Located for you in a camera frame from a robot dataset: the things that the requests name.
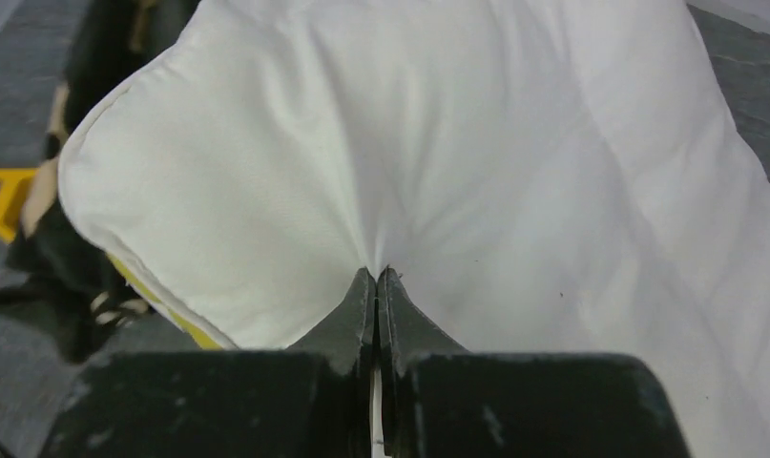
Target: gray table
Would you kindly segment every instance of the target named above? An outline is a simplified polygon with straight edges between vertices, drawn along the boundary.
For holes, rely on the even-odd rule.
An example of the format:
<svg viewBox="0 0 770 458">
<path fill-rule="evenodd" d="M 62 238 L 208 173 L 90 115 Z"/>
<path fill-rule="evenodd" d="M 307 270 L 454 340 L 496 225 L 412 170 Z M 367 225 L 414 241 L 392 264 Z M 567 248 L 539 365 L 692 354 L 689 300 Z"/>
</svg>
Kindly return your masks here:
<svg viewBox="0 0 770 458">
<path fill-rule="evenodd" d="M 24 0 L 0 32 L 0 166 L 27 167 L 40 155 L 56 75 L 87 0 Z M 694 10 L 718 80 L 742 136 L 770 174 L 770 36 Z M 0 243 L 0 264 L 4 246 Z M 0 284 L 15 281 L 0 269 Z M 124 329 L 105 349 L 176 350 L 194 344 L 159 316 Z M 0 319 L 0 439 L 35 456 L 77 367 L 52 342 Z"/>
</svg>

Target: white pillow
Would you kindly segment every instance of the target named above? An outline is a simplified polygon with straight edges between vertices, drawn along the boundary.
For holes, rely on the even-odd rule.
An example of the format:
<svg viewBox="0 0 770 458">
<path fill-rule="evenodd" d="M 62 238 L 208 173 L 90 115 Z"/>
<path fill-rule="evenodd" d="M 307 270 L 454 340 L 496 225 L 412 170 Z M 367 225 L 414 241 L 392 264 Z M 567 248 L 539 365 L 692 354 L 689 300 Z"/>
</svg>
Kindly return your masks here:
<svg viewBox="0 0 770 458">
<path fill-rule="evenodd" d="M 634 354 L 697 457 L 770 456 L 770 187 L 681 0 L 204 0 L 59 174 L 224 346 L 391 264 L 466 347 Z"/>
</svg>

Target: yellow trim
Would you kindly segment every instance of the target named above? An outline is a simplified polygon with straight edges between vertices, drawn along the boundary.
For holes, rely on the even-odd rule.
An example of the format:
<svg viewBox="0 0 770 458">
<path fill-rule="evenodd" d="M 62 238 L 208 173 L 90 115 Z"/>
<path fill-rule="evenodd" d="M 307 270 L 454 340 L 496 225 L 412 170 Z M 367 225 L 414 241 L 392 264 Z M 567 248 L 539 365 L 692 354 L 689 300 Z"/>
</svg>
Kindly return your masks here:
<svg viewBox="0 0 770 458">
<path fill-rule="evenodd" d="M 120 272 L 120 275 L 123 276 L 126 281 L 128 281 L 132 288 L 137 290 L 138 293 L 140 293 L 143 298 L 154 302 L 154 303 L 161 303 L 160 299 L 152 293 L 149 288 L 147 288 L 140 280 L 138 280 L 132 272 L 129 271 L 129 269 L 126 268 L 125 265 L 118 259 L 116 259 L 114 256 L 107 253 L 107 257 L 112 262 L 112 265 L 115 269 L 117 269 L 118 272 Z M 219 350 L 221 349 L 221 346 L 219 346 L 218 343 L 215 343 L 213 339 L 208 337 L 207 334 L 204 333 L 201 329 L 194 326 L 193 324 L 189 323 L 184 318 L 180 317 L 177 313 L 174 313 L 172 310 L 168 310 L 168 313 L 171 315 L 171 317 L 174 319 L 174 321 L 187 332 L 191 338 L 194 339 L 194 342 L 197 343 L 200 347 L 206 350 Z"/>
<path fill-rule="evenodd" d="M 0 169 L 0 239 L 10 243 L 36 169 Z"/>
</svg>

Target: gray surface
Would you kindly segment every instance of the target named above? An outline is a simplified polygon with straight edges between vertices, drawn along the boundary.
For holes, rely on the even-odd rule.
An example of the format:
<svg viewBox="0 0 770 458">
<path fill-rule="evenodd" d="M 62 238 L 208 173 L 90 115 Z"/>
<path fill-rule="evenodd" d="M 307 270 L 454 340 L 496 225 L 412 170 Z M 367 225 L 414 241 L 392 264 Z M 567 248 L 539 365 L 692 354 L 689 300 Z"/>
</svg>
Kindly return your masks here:
<svg viewBox="0 0 770 458">
<path fill-rule="evenodd" d="M 0 33 L 0 166 L 31 166 L 65 48 L 87 0 L 25 0 Z M 694 10 L 742 136 L 770 173 L 770 36 Z M 4 246 L 0 243 L 0 263 Z M 14 280 L 0 272 L 0 284 Z M 115 336 L 107 350 L 173 350 L 193 343 L 160 317 Z M 0 439 L 35 456 L 77 368 L 58 362 L 47 338 L 0 319 Z"/>
</svg>

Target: white cloth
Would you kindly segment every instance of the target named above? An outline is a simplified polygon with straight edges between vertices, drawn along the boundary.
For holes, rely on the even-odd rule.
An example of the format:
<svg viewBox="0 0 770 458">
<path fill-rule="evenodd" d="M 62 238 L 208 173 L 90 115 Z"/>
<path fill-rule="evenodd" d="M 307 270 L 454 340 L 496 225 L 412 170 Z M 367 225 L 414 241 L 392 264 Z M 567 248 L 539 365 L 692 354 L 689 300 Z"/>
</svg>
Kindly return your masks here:
<svg viewBox="0 0 770 458">
<path fill-rule="evenodd" d="M 225 346 L 391 264 L 466 347 L 636 355 L 697 457 L 770 457 L 770 187 L 681 0 L 204 0 L 59 191 Z"/>
</svg>

